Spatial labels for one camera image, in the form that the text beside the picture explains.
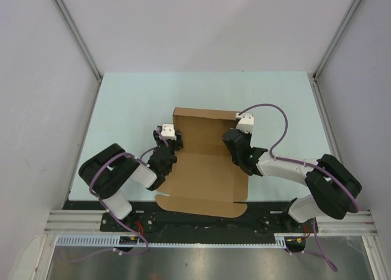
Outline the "brown cardboard box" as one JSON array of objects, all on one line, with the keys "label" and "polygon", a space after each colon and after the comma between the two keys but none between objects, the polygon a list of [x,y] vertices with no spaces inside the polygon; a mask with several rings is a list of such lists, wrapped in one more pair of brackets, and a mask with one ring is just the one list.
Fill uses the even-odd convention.
[{"label": "brown cardboard box", "polygon": [[163,210],[237,218],[247,210],[249,177],[232,162],[222,136],[238,123],[236,112],[174,109],[174,128],[183,148],[155,201]]}]

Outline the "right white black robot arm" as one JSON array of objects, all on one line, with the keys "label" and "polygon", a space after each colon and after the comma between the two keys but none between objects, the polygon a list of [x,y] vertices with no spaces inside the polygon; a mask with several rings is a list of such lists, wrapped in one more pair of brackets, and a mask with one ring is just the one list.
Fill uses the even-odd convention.
[{"label": "right white black robot arm", "polygon": [[251,137],[237,129],[222,135],[235,165],[249,176],[278,177],[310,191],[306,197],[293,199],[283,211],[282,225],[287,231],[296,232],[317,216],[343,219],[347,213],[359,212],[357,196],[362,186],[336,157],[324,154],[320,159],[301,161],[273,156],[267,149],[252,147]]}]

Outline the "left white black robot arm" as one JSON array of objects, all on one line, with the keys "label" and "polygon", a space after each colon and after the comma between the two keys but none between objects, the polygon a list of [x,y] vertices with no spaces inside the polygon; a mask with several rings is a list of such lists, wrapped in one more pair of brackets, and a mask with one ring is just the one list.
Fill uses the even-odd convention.
[{"label": "left white black robot arm", "polygon": [[158,126],[153,133],[156,147],[147,162],[128,153],[117,143],[105,148],[79,168],[80,178],[89,186],[108,212],[114,215],[114,224],[123,231],[135,223],[131,203],[121,192],[131,180],[149,191],[159,188],[177,162],[175,153],[183,148],[182,133],[171,124]]}]

